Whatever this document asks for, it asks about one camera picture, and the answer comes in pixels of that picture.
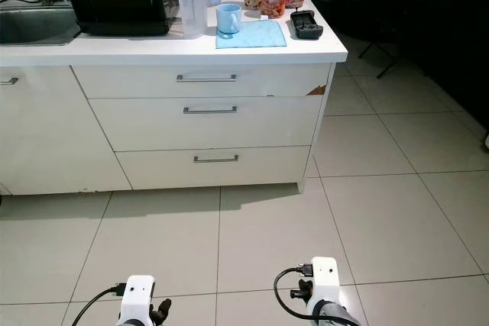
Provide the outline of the white drawer front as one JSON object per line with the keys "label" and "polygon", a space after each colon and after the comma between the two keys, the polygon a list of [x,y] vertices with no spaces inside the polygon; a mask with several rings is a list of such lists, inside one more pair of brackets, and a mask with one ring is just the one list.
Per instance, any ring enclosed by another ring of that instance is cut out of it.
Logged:
{"label": "white drawer front", "polygon": [[[205,186],[241,186],[300,182],[309,158],[309,146],[245,147],[206,150],[117,152],[133,189],[188,189]],[[195,164],[193,156],[229,157],[238,162]]]}
{"label": "white drawer front", "polygon": [[[245,64],[200,66],[74,66],[89,98],[98,97],[261,97],[304,96],[327,85],[331,65]],[[235,82],[176,82],[189,78],[226,78]]]}
{"label": "white drawer front", "polygon": [[[322,97],[94,98],[113,150],[192,150],[311,144]],[[184,107],[238,112],[185,115]]]}

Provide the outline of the white cabinet door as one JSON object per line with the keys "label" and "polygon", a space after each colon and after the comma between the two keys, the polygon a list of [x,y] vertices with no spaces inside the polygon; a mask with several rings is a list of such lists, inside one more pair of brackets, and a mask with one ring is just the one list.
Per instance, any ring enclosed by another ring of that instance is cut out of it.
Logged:
{"label": "white cabinet door", "polygon": [[131,189],[73,69],[10,66],[0,86],[0,182],[38,195]]}

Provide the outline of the blue cloth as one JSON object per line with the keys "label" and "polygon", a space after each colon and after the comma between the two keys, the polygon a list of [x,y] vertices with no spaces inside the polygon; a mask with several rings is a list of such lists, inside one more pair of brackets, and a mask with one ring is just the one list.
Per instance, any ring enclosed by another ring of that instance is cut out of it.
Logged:
{"label": "blue cloth", "polygon": [[276,20],[254,20],[238,22],[238,32],[216,33],[216,48],[285,47],[286,37],[282,25]]}

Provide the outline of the black charger cradle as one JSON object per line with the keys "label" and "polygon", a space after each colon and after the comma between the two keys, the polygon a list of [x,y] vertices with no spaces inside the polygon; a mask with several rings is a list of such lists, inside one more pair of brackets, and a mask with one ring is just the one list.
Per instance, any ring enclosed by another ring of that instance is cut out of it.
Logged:
{"label": "black charger cradle", "polygon": [[291,26],[297,39],[318,40],[325,28],[316,23],[314,11],[294,11],[290,13]]}

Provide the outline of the blue mug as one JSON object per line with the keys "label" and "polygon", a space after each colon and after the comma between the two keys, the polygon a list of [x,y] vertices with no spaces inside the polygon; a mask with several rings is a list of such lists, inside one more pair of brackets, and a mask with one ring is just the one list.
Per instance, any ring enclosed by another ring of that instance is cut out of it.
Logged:
{"label": "blue mug", "polygon": [[218,36],[230,36],[241,32],[242,7],[238,4],[219,4],[215,7]]}

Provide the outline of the stainless steel sink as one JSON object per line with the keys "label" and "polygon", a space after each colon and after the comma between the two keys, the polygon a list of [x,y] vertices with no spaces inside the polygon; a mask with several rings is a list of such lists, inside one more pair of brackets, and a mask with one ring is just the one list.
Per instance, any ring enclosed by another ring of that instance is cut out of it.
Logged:
{"label": "stainless steel sink", "polygon": [[64,46],[81,34],[70,6],[0,9],[0,46]]}

